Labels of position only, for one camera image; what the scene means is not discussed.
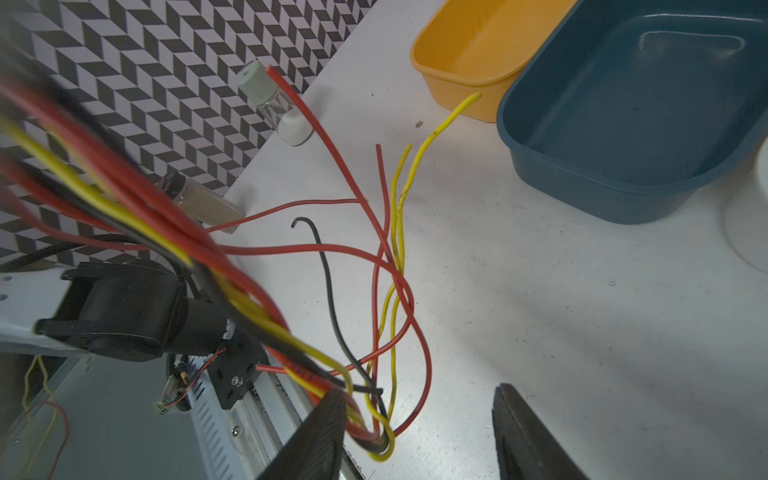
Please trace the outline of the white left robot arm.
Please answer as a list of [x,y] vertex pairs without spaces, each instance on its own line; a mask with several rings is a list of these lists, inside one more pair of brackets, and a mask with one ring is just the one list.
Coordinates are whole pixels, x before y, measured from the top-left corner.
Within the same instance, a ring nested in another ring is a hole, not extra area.
[[[68,282],[54,314],[32,324],[36,336],[104,357],[146,362],[163,354],[167,391],[158,408],[188,411],[191,391],[211,377],[222,409],[245,396],[268,357],[253,334],[235,326],[235,309],[202,264],[171,269],[134,259],[83,262],[61,275]],[[231,336],[229,327],[235,327]]]

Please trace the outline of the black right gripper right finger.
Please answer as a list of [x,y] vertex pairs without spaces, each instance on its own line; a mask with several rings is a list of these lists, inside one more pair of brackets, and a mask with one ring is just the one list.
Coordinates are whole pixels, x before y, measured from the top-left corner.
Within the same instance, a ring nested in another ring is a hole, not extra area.
[[587,479],[511,384],[495,390],[492,425],[501,479]]

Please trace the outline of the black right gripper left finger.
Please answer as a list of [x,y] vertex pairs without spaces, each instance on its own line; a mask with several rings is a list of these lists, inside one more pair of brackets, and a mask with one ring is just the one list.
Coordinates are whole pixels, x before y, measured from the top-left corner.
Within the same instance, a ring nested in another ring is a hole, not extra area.
[[346,418],[344,394],[327,392],[257,479],[338,479]]

